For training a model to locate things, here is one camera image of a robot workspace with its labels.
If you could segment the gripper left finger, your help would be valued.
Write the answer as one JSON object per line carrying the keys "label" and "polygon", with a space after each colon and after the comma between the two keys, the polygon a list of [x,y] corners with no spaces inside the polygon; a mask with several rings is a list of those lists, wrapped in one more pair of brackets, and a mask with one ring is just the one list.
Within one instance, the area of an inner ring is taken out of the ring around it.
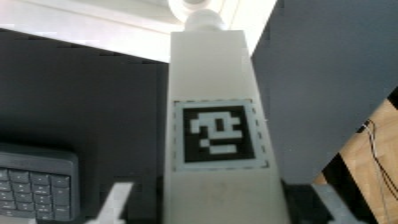
{"label": "gripper left finger", "polygon": [[88,224],[127,224],[121,214],[125,211],[134,185],[134,182],[118,182],[113,185],[98,216]]}

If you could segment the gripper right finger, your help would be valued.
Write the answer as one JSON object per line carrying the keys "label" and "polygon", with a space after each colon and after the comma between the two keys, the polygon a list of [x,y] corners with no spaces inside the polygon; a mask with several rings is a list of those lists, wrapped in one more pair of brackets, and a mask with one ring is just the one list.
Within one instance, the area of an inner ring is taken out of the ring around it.
{"label": "gripper right finger", "polygon": [[329,184],[313,184],[312,187],[333,215],[328,224],[368,224],[356,218],[333,186]]}

